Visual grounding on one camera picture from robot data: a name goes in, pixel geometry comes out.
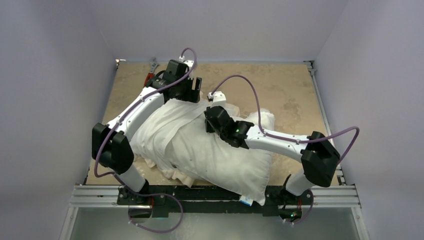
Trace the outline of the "white pillow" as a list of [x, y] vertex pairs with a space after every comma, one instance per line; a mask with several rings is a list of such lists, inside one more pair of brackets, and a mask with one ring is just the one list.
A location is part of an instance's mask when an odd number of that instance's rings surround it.
[[183, 125], [164, 150], [164, 157], [181, 172], [203, 179], [263, 206], [269, 183], [272, 152], [232, 147], [206, 132], [200, 114]]

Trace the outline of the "grey pillow with cream ruffle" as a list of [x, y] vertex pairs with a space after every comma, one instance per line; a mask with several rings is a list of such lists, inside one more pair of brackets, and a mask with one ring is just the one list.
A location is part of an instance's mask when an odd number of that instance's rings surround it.
[[204, 114], [210, 105], [211, 103], [203, 99], [198, 103], [169, 100], [137, 130], [130, 141], [133, 152], [144, 158], [149, 167], [156, 166], [167, 179], [179, 180], [188, 187], [192, 186], [195, 180], [203, 180], [178, 170], [165, 159], [165, 149], [182, 126]]

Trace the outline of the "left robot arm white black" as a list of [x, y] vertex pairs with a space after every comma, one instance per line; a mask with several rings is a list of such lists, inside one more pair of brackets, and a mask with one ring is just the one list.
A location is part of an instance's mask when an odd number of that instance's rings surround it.
[[149, 182], [134, 165], [132, 138], [143, 123], [170, 99], [198, 103], [202, 79], [194, 78], [196, 60], [170, 60], [165, 70], [148, 79], [141, 93], [107, 124], [96, 123], [91, 134], [93, 173], [97, 178], [114, 176], [138, 205], [154, 197]]

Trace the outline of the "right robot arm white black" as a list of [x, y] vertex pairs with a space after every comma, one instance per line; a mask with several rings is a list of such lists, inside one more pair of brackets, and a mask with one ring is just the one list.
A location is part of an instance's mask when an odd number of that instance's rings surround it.
[[234, 120], [222, 106], [207, 107], [204, 116], [206, 132], [216, 133], [232, 147], [268, 151], [301, 163], [301, 170], [283, 184], [280, 197], [284, 202], [296, 202], [312, 187], [331, 186], [341, 156], [321, 132], [288, 135], [264, 129], [258, 123]]

